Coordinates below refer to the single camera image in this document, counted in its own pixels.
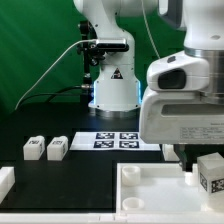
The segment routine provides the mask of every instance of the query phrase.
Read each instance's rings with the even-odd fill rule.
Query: green backdrop
[[[184,32],[172,30],[156,12],[147,19],[161,57],[183,49]],[[75,9],[73,0],[0,0],[0,120],[14,110],[19,98],[63,51],[80,40],[80,20],[84,17]],[[156,55],[143,17],[119,18],[118,24],[135,37],[135,73],[144,90],[147,68]],[[96,78],[97,69],[92,74]],[[79,85],[82,75],[82,57],[73,50],[31,95]],[[44,100],[35,98],[29,102]]]

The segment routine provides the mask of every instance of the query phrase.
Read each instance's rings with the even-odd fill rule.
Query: white cube
[[[28,142],[23,146],[24,160],[39,160],[44,150],[44,137],[31,137]]]
[[[174,152],[174,146],[173,145],[162,145],[162,151],[165,161],[179,161],[177,154]]]
[[[198,157],[199,191],[224,193],[224,159],[219,153]]]
[[[0,204],[15,183],[14,167],[2,167],[0,170]]]
[[[61,161],[68,151],[68,138],[61,136],[54,138],[47,147],[47,159]]]

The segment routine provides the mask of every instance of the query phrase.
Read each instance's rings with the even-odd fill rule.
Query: white container
[[[141,169],[141,182],[127,186],[123,169],[132,166]],[[118,164],[116,202],[116,216],[132,223],[223,224],[224,220],[224,197],[211,199],[198,191],[197,165],[193,173],[186,173],[179,164]]]
[[[122,168],[122,183],[126,186],[138,185],[141,181],[141,169],[138,166],[125,166]]]

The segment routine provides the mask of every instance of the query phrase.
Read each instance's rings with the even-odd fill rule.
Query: white plastic casing
[[[175,60],[168,63],[169,58],[175,58]],[[176,90],[160,89],[159,76],[175,69],[182,69],[186,73],[185,87]],[[209,64],[205,59],[190,57],[181,51],[153,62],[147,72],[147,82],[154,91],[199,91],[209,84]]]
[[[224,144],[223,119],[222,108],[203,104],[198,92],[156,92],[147,87],[139,134],[150,144]]]
[[[184,0],[187,34],[184,46],[200,50],[224,49],[224,1]]]
[[[151,12],[157,0],[144,0],[146,12]],[[141,1],[74,0],[77,9],[90,21],[98,39],[127,41],[127,52],[105,53],[100,63],[100,75],[94,83],[93,110],[127,112],[141,105],[140,83],[135,77],[135,41],[132,35],[118,27],[117,16],[142,15]],[[118,71],[122,78],[113,78]]]
[[[169,0],[159,0],[159,14],[161,16],[168,12]]]

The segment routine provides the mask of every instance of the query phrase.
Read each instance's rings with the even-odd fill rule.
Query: black tabletop
[[[106,119],[90,115],[78,103],[33,103],[0,124],[0,167],[15,167],[16,184],[0,212],[115,212],[119,162],[160,162],[159,151],[69,151],[63,161],[24,161],[23,145],[42,135],[46,145],[77,131],[138,131],[138,118]]]

